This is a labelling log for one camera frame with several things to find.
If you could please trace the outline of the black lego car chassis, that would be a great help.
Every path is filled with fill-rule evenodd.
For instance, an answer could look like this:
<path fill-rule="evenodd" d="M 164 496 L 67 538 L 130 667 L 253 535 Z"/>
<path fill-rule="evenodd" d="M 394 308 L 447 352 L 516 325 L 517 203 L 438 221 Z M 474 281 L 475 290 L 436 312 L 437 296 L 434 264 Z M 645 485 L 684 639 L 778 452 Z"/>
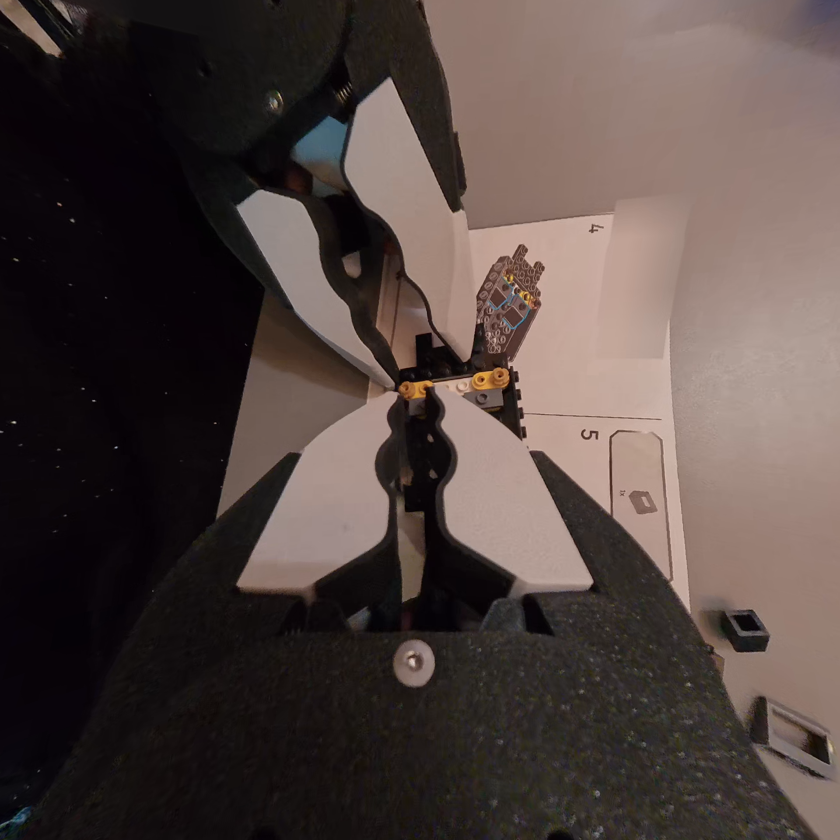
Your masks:
<path fill-rule="evenodd" d="M 426 513 L 434 507 L 435 491 L 446 472 L 450 454 L 438 440 L 427 417 L 426 389 L 450 392 L 498 420 L 517 438 L 527 436 L 519 373 L 505 353 L 486 347 L 485 330 L 478 327 L 472 354 L 460 361 L 445 346 L 433 346 L 431 333 L 415 337 L 416 363 L 401 370 L 401 393 L 406 409 L 406 461 L 402 478 L 404 509 Z"/>

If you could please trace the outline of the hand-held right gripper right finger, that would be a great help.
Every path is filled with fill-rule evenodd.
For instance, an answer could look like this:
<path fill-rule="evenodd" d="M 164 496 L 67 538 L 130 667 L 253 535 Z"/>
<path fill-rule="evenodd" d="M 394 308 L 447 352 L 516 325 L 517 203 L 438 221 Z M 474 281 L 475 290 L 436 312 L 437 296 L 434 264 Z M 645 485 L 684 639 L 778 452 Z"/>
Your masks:
<path fill-rule="evenodd" d="M 434 463 L 427 578 L 455 596 L 589 590 L 592 575 L 527 446 L 445 387 L 427 393 L 427 420 L 446 463 Z"/>

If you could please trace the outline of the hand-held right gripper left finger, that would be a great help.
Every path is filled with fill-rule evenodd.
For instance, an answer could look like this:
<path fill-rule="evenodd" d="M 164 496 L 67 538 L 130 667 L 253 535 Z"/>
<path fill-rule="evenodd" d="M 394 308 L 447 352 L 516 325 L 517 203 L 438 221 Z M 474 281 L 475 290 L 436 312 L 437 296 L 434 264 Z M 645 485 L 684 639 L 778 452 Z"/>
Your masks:
<path fill-rule="evenodd" d="M 396 482 L 403 399 L 383 394 L 305 447 L 246 566 L 240 591 L 302 599 L 401 599 Z"/>

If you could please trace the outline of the white lego instruction booklet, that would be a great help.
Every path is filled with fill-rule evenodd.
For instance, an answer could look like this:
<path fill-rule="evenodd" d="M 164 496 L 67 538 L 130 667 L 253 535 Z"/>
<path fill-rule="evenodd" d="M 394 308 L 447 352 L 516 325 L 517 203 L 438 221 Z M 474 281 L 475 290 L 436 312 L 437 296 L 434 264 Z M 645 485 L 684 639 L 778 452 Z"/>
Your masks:
<path fill-rule="evenodd" d="M 615 519 L 690 614 L 669 350 L 687 215 L 672 196 L 630 198 L 466 236 L 474 299 L 520 246 L 539 275 L 537 310 L 511 330 L 523 444 Z"/>

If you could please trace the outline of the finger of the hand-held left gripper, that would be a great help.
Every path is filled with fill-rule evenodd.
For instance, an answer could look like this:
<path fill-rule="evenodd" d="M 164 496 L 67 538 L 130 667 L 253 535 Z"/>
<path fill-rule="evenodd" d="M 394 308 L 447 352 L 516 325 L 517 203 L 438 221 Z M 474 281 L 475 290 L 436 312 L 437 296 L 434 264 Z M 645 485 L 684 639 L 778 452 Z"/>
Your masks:
<path fill-rule="evenodd" d="M 258 190 L 237 213 L 298 318 L 362 373 L 394 389 L 395 358 L 344 267 L 338 226 L 325 201 Z"/>
<path fill-rule="evenodd" d="M 343 173 L 363 208 L 393 234 L 404 274 L 423 297 L 433 330 L 460 361 L 468 361 L 476 286 L 466 213 L 450 209 L 393 79 L 357 106 Z"/>

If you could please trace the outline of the dark square hole lego piece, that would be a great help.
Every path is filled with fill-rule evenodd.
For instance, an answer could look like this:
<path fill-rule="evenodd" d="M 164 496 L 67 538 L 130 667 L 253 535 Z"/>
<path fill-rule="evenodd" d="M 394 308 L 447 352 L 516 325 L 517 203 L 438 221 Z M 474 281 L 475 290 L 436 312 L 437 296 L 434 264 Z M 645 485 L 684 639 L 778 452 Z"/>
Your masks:
<path fill-rule="evenodd" d="M 724 610 L 719 624 L 722 635 L 739 653 L 762 653 L 770 643 L 770 632 L 754 610 Z"/>

